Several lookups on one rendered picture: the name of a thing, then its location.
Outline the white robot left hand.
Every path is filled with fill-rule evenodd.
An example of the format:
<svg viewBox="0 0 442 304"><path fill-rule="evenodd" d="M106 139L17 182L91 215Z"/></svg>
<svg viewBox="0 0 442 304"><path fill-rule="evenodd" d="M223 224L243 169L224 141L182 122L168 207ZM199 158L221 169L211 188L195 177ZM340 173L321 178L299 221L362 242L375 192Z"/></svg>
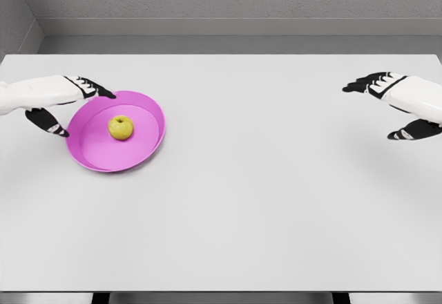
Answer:
<svg viewBox="0 0 442 304"><path fill-rule="evenodd" d="M26 118L43 131L60 137L68 137L69 132L47 110L48 107L72 104L94 96L116 98L110 90L79 76L54 75L29 79L24 82L24 86L26 90L23 92L25 100L22 108L25 109Z"/></svg>

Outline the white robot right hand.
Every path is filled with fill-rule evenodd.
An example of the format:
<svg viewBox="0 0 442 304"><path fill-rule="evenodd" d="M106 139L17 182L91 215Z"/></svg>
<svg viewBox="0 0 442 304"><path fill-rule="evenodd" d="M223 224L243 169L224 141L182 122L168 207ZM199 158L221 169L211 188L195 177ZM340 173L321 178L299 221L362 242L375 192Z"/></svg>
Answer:
<svg viewBox="0 0 442 304"><path fill-rule="evenodd" d="M422 140L442 134L440 84L417 76L378 72L348 83L342 91L371 95L392 108L416 116L414 121L389 133L389 140Z"/></svg>

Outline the yellow-green apple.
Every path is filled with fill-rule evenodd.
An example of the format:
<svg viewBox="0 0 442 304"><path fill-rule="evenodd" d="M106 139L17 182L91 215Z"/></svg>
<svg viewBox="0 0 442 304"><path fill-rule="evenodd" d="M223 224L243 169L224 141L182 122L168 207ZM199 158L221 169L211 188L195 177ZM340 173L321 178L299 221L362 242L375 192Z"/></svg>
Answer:
<svg viewBox="0 0 442 304"><path fill-rule="evenodd" d="M117 115L108 121L108 133L110 136L119 141L130 138L134 132L132 120L125 115Z"/></svg>

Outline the pink round plate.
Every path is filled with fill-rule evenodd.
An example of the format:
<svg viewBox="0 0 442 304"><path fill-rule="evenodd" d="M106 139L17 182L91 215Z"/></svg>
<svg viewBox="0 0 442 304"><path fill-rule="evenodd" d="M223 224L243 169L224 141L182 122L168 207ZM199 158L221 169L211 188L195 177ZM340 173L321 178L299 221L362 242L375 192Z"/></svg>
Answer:
<svg viewBox="0 0 442 304"><path fill-rule="evenodd" d="M92 97L73 115L66 145L77 163L99 172L123 171L149 158L165 134L160 105L147 95L117 91L116 98ZM132 136L119 141L108 132L112 117L124 115L134 124Z"/></svg>

